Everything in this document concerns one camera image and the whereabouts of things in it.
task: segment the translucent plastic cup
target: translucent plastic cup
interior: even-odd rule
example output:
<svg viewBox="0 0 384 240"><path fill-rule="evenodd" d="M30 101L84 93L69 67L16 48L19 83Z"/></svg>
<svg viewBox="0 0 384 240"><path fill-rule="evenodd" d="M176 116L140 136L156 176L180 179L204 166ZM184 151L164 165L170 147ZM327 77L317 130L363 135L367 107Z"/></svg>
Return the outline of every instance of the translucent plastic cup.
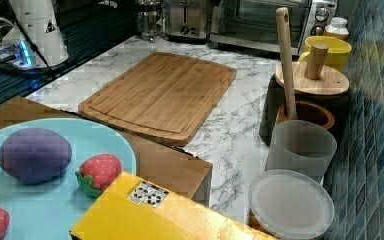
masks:
<svg viewBox="0 0 384 240"><path fill-rule="evenodd" d="M281 122L273 129L265 170L291 170L320 183L336 148L333 135L317 124L301 120Z"/></svg>

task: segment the wooden cutting board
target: wooden cutting board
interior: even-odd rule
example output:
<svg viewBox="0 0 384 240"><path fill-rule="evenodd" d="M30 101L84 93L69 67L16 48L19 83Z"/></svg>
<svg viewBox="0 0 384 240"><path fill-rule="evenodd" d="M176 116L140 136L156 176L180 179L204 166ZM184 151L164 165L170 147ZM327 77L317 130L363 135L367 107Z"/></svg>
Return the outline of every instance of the wooden cutting board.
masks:
<svg viewBox="0 0 384 240"><path fill-rule="evenodd" d="M153 53L83 101L79 113L172 146L186 145L236 77L221 64Z"/></svg>

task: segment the glass jar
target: glass jar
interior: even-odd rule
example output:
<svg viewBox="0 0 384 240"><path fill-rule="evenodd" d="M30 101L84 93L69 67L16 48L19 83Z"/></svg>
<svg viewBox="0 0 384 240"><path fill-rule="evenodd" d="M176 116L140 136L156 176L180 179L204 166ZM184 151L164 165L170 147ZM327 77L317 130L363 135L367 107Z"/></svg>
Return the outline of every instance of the glass jar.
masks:
<svg viewBox="0 0 384 240"><path fill-rule="evenodd" d="M329 25L326 26L324 35L328 37L339 38L341 40L348 40L348 21L344 18L334 17Z"/></svg>
<svg viewBox="0 0 384 240"><path fill-rule="evenodd" d="M154 42L162 35L162 0L135 0L136 36Z"/></svg>

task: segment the yellow bowl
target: yellow bowl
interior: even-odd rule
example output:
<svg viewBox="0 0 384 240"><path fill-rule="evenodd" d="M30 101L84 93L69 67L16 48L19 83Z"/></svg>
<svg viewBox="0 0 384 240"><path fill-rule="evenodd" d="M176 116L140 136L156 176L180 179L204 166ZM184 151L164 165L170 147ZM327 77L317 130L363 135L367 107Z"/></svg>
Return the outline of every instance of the yellow bowl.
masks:
<svg viewBox="0 0 384 240"><path fill-rule="evenodd" d="M347 42L333 37L313 36L307 38L305 40L305 52L301 54L298 61L306 62L308 60L311 46L314 43L324 43L329 46L324 65L340 72L344 70L352 47Z"/></svg>

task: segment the light blue plate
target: light blue plate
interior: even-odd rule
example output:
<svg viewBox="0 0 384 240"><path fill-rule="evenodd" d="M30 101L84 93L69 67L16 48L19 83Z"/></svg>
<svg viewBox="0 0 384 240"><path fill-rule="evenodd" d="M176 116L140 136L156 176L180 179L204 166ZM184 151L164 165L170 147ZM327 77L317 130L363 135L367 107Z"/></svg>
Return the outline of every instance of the light blue plate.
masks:
<svg viewBox="0 0 384 240"><path fill-rule="evenodd" d="M123 171L136 175L129 143L104 125L69 118L25 122L1 129L0 146L23 128L45 128L62 135L70 142L73 155L63 176L39 185L23 185L0 168L0 208L11 217L5 240L71 239L69 230L95 200L79 188L74 173L94 155L113 154L121 160Z"/></svg>

